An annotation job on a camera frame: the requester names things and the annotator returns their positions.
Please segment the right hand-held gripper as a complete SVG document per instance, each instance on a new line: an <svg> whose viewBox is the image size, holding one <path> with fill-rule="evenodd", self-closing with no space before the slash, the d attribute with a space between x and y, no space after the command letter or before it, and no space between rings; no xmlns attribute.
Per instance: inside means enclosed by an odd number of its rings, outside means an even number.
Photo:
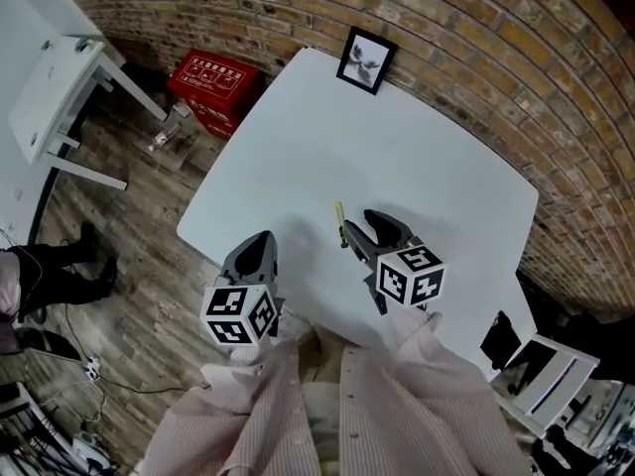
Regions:
<svg viewBox="0 0 635 476"><path fill-rule="evenodd" d="M388 304L426 309L443 292L445 263L400 220L374 209L365 209L364 219L376 242L348 219L344 237L357 259L374 267L364 283L379 313L385 315ZM379 250L388 253L378 256Z"/></svg>

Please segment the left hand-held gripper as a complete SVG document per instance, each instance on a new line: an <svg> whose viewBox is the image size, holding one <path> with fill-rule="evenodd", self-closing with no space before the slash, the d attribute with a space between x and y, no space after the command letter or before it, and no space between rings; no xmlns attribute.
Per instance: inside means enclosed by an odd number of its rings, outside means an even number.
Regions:
<svg viewBox="0 0 635 476"><path fill-rule="evenodd" d="M271 231L231 251L204 292L200 321L218 346L258 346L277 331L283 300L276 297L278 247Z"/></svg>

